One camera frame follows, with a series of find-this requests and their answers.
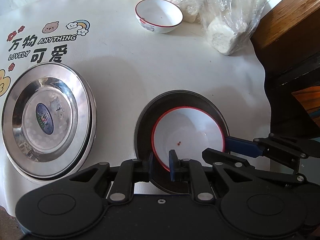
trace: bowl logo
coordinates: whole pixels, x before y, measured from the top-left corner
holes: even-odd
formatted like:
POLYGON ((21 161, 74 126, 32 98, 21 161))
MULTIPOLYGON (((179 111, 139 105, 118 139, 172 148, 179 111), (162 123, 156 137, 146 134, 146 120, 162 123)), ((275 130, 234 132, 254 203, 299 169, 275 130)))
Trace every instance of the bowl logo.
POLYGON ((48 108, 44 104, 42 103, 37 104, 36 117, 41 130, 44 131, 45 134, 48 134, 48 135, 52 134, 53 133, 52 117, 48 108))

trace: white tablecloth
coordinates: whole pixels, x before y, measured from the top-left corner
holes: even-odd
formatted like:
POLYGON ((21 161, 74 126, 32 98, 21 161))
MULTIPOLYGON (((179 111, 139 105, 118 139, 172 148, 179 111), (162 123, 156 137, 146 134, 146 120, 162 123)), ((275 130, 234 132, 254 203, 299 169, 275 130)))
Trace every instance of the white tablecloth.
MULTIPOLYGON (((264 69, 252 44, 225 56, 208 45, 198 24, 183 23, 168 34, 148 32, 135 18, 138 1, 43 0, 1 16, 1 69, 11 78, 9 87, 35 65, 30 62, 36 58, 35 49, 47 49, 42 62, 49 61, 53 51, 54 60, 61 57, 62 63, 88 81, 96 98, 98 121, 96 140, 83 168, 101 161, 114 166, 134 158, 133 132, 140 112, 151 99, 174 89, 192 90, 211 100, 222 112, 232 136, 249 140, 266 137, 270 105, 264 92, 264 69), (58 28, 42 33, 47 23, 57 21, 58 28), (68 25, 72 22, 77 24, 74 29, 71 26, 75 24, 68 25), (9 40, 8 35, 14 31, 16 35, 9 40), (31 46, 33 34, 37 39, 31 46), (64 35, 76 39, 61 41, 66 39, 64 35), (30 42, 24 43, 28 36, 30 42), (20 38, 17 49, 9 52, 12 42, 20 38), (29 50, 27 57, 22 57, 27 52, 19 54, 29 50)), ((6 95, 0 96, 1 107, 6 95)), ((38 185, 15 170, 0 140, 0 205, 14 216, 18 199, 38 185)), ((259 169, 269 169, 264 157, 250 162, 259 169)), ((135 192, 161 191, 150 183, 140 183, 135 192)))

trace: stacked metal plates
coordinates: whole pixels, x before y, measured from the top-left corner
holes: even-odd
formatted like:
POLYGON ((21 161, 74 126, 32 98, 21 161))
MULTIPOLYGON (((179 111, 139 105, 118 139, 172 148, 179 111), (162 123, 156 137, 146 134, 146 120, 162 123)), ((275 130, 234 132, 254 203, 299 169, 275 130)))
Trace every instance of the stacked metal plates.
POLYGON ((10 89, 2 113, 7 155, 36 183, 77 171, 95 137, 96 104, 87 82, 71 68, 41 63, 10 89))

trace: black frying pan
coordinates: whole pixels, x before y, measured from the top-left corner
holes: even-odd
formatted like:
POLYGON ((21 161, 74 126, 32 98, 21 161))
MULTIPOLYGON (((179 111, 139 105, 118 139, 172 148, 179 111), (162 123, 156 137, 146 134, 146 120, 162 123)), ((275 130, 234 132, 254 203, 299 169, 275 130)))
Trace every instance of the black frying pan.
MULTIPOLYGON (((173 90, 151 100, 141 112, 134 131, 134 151, 137 158, 141 160, 149 159, 152 152, 151 133, 154 124, 163 113, 178 106, 191 106, 205 111, 216 120, 224 135, 229 135, 226 121, 210 100, 195 92, 173 90)), ((161 166, 156 158, 154 158, 153 169, 151 182, 155 186, 171 194, 188 193, 188 184, 171 182, 170 173, 161 166)))

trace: red rim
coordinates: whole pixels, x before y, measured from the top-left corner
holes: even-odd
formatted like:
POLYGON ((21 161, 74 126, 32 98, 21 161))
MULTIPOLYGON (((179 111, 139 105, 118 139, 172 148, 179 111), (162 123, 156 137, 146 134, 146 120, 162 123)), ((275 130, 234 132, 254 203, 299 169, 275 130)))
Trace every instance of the red rim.
POLYGON ((164 27, 164 28, 175 27, 175 26, 178 26, 180 23, 182 23, 182 21, 183 21, 182 11, 181 11, 180 8, 179 8, 178 6, 176 6, 174 3, 169 2, 169 1, 167 1, 167 0, 162 0, 162 1, 166 1, 166 2, 172 3, 172 4, 173 4, 175 7, 177 7, 177 8, 179 9, 179 11, 181 12, 181 14, 182 14, 182 20, 181 20, 181 22, 179 22, 179 23, 176 24, 176 25, 164 26, 164 25, 158 25, 158 24, 154 24, 154 23, 151 23, 151 22, 146 21, 146 20, 143 19, 143 18, 138 14, 138 12, 137 12, 137 6, 138 6, 138 4, 141 3, 141 2, 143 2, 143 1, 145 1, 145 0, 142 0, 142 1, 138 2, 134 10, 135 10, 135 12, 136 12, 136 15, 139 17, 139 19, 145 21, 146 23, 149 23, 149 24, 151 24, 151 25, 158 26, 158 27, 164 27))
POLYGON ((217 121, 211 116, 209 115, 207 112, 199 109, 199 108, 196 108, 196 107, 192 107, 192 106, 178 106, 178 107, 175 107, 175 108, 172 108, 172 109, 169 109, 168 111, 166 111, 165 113, 163 113, 159 118, 158 120, 156 121, 155 125, 153 126, 152 128, 152 133, 151 133, 151 146, 152 146, 152 150, 153 150, 153 153, 154 155, 156 156, 157 160, 159 161, 159 163, 161 164, 161 166, 170 172, 170 169, 169 167, 167 167, 167 165, 165 165, 161 160, 160 160, 160 157, 158 156, 157 152, 156 152, 156 148, 155 148, 155 143, 154 143, 154 135, 155 135, 155 130, 156 130, 156 127, 158 125, 158 123, 160 122, 160 120, 168 113, 174 111, 174 110, 177 110, 177 109, 181 109, 181 108, 191 108, 191 109, 196 109, 198 111, 201 111, 202 113, 206 114, 207 116, 209 116, 215 123, 216 125, 218 126, 219 130, 220 130, 220 133, 222 135, 222 143, 223 143, 223 146, 222 146, 222 151, 224 152, 225 150, 225 140, 224 140, 224 135, 223 135, 223 131, 220 127, 220 125, 217 123, 217 121))

